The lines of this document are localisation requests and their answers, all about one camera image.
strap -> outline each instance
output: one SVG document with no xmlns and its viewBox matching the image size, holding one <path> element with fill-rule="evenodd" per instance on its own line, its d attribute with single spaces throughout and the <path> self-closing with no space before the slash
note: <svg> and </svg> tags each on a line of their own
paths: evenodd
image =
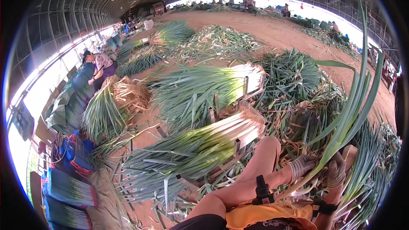
<svg viewBox="0 0 409 230">
<path fill-rule="evenodd" d="M 332 215 L 337 209 L 338 205 L 327 204 L 324 200 L 321 201 L 319 212 L 325 215 Z"/>
<path fill-rule="evenodd" d="M 313 202 L 313 218 L 318 216 L 318 212 L 325 215 L 332 215 L 338 209 L 338 206 L 339 204 L 327 204 L 319 197 Z"/>
</svg>

worker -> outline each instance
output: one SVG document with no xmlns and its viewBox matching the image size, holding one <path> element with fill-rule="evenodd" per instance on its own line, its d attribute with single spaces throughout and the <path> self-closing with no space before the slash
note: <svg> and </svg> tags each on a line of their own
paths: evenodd
<svg viewBox="0 0 409 230">
<path fill-rule="evenodd" d="M 253 1 L 253 0 L 247 0 L 247 6 L 246 6 L 246 8 L 252 7 L 253 4 L 254 4 L 254 1 Z"/>
<path fill-rule="evenodd" d="M 163 4 L 163 11 L 166 13 L 168 10 L 166 9 L 165 0 L 162 0 L 162 4 Z"/>
<path fill-rule="evenodd" d="M 335 31 L 335 32 L 340 32 L 340 29 L 338 28 L 338 25 L 337 24 L 335 24 L 335 22 L 332 22 L 331 23 L 331 27 L 332 27 L 332 31 Z"/>
<path fill-rule="evenodd" d="M 105 53 L 91 53 L 86 51 L 84 53 L 82 63 L 91 62 L 94 64 L 95 71 L 92 79 L 88 81 L 89 85 L 92 85 L 95 91 L 101 89 L 101 86 L 107 77 L 115 74 L 118 63 Z"/>
<path fill-rule="evenodd" d="M 131 31 L 131 29 L 132 29 L 132 23 L 131 21 L 128 21 L 128 24 L 126 25 L 126 28 L 125 28 L 125 33 L 127 34 L 129 31 Z"/>
<path fill-rule="evenodd" d="M 275 137 L 268 136 L 259 141 L 254 156 L 236 181 L 204 196 L 185 220 L 171 230 L 331 229 L 346 176 L 345 162 L 339 152 L 330 159 L 327 171 L 328 193 L 323 197 L 327 205 L 320 205 L 320 214 L 315 223 L 311 222 L 312 201 L 298 201 L 294 204 L 244 204 L 257 197 L 257 176 L 263 175 L 268 188 L 276 188 L 282 184 L 294 183 L 318 162 L 317 157 L 302 155 L 276 171 L 280 151 L 280 142 Z"/>
<path fill-rule="evenodd" d="M 369 57 L 371 58 L 371 65 L 374 69 L 376 69 L 376 64 L 378 62 L 378 52 L 372 46 L 369 50 Z"/>
<path fill-rule="evenodd" d="M 234 5 L 234 0 L 229 0 L 229 5 L 233 6 Z"/>
<path fill-rule="evenodd" d="M 288 10 L 287 3 L 285 3 L 285 6 L 283 7 L 283 10 L 281 10 L 281 13 L 283 14 L 284 17 L 290 17 L 290 12 Z"/>
</svg>

greenhouse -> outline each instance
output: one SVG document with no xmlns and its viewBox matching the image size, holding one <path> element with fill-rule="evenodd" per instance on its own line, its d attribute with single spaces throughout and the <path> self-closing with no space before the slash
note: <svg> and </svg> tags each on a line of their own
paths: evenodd
<svg viewBox="0 0 409 230">
<path fill-rule="evenodd" d="M 386 206 L 409 118 L 380 0 L 29 1 L 2 161 L 40 228 L 355 230 Z"/>
</svg>

gloved hand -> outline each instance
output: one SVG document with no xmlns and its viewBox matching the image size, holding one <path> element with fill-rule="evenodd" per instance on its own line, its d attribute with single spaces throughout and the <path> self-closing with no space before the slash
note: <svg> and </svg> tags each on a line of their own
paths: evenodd
<svg viewBox="0 0 409 230">
<path fill-rule="evenodd" d="M 306 174 L 309 170 L 314 169 L 317 160 L 318 157 L 316 156 L 301 155 L 295 161 L 289 162 L 288 165 L 291 167 L 292 172 L 290 184 L 294 183 L 294 181 Z"/>
<path fill-rule="evenodd" d="M 337 152 L 331 159 L 328 165 L 328 189 L 336 189 L 344 184 L 345 181 L 345 161 L 341 154 Z"/>
</svg>

metal stand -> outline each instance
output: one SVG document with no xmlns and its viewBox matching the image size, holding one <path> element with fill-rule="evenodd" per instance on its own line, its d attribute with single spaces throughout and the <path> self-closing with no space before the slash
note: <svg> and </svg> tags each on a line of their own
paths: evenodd
<svg viewBox="0 0 409 230">
<path fill-rule="evenodd" d="M 214 106 L 216 108 L 216 121 L 220 121 L 220 111 L 219 111 L 219 94 L 217 92 L 214 93 Z"/>
<path fill-rule="evenodd" d="M 215 110 L 213 110 L 213 107 L 209 106 L 207 110 L 209 111 L 209 116 L 210 116 L 210 122 L 216 123 L 220 121 L 220 111 L 219 111 L 219 94 L 216 92 L 214 93 L 214 106 Z"/>
<path fill-rule="evenodd" d="M 248 85 L 249 85 L 249 77 L 248 76 L 244 77 L 243 97 L 241 97 L 241 99 L 248 100 L 253 96 L 261 94 L 264 91 L 264 82 L 265 82 L 265 76 L 263 75 L 263 77 L 261 78 L 261 82 L 258 85 L 258 90 L 256 90 L 252 94 L 248 94 L 247 90 L 248 90 Z"/>
<path fill-rule="evenodd" d="M 167 137 L 166 133 L 163 131 L 163 129 L 162 129 L 162 127 L 160 125 L 156 126 L 156 130 L 159 132 L 159 134 L 162 136 L 162 138 Z"/>
<path fill-rule="evenodd" d="M 176 179 L 183 183 L 186 187 L 190 188 L 193 192 L 197 192 L 200 187 L 196 181 L 192 181 L 188 178 L 183 177 L 181 174 L 176 175 Z"/>
<path fill-rule="evenodd" d="M 241 143 L 241 141 L 239 139 L 236 139 L 234 141 L 234 154 L 233 154 L 233 157 L 238 156 L 238 153 L 240 152 L 240 143 Z"/>
<path fill-rule="evenodd" d="M 254 148 L 250 147 L 248 150 L 244 151 L 243 153 L 239 154 L 237 157 L 233 158 L 231 161 L 229 161 L 228 163 L 226 163 L 225 165 L 219 165 L 220 170 L 217 171 L 216 173 L 212 174 L 209 177 L 209 181 L 214 180 L 215 178 L 217 178 L 220 174 L 222 174 L 223 172 L 225 172 L 227 169 L 229 169 L 230 167 L 232 167 L 233 165 L 235 165 L 239 160 L 241 160 L 245 155 L 247 155 L 249 152 L 251 152 Z"/>
<path fill-rule="evenodd" d="M 209 107 L 207 108 L 207 110 L 209 111 L 210 122 L 211 122 L 212 124 L 216 123 L 216 118 L 214 117 L 213 108 L 212 108 L 211 106 L 209 106 Z"/>
</svg>

